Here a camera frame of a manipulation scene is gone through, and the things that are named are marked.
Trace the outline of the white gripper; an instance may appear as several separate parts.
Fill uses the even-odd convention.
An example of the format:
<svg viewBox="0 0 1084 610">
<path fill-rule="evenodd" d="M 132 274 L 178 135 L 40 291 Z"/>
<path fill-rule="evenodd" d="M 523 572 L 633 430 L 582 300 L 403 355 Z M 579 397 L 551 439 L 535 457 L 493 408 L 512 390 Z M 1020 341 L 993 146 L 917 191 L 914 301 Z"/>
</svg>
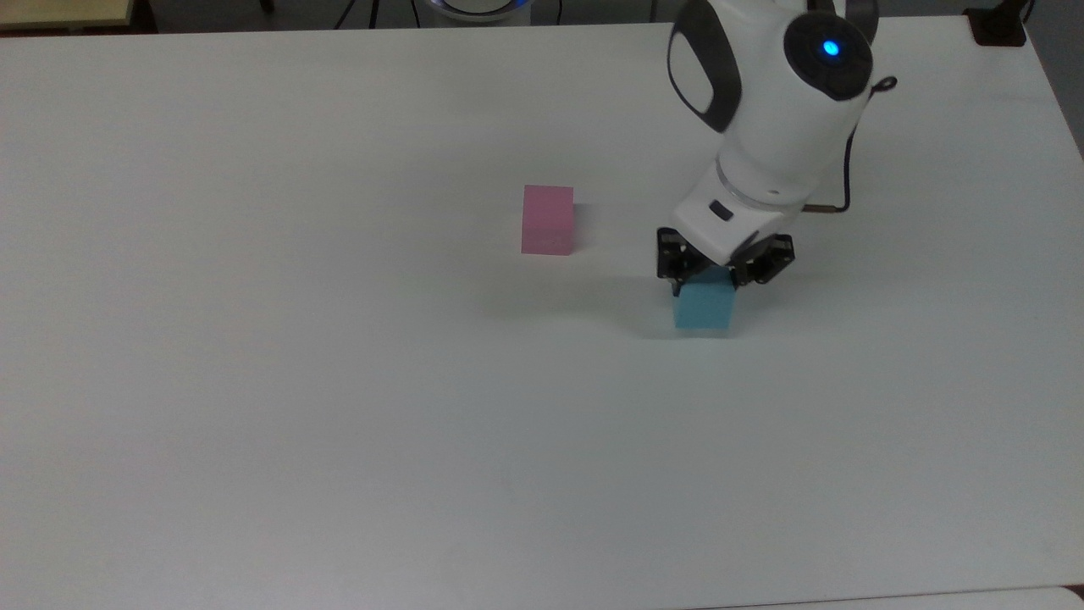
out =
<svg viewBox="0 0 1084 610">
<path fill-rule="evenodd" d="M 796 259 L 793 237 L 779 233 L 802 205 L 769 205 L 736 196 L 717 174 L 704 174 L 672 212 L 672 228 L 655 231 L 655 277 L 673 297 L 707 269 L 731 264 L 735 288 L 774 280 Z"/>
</svg>

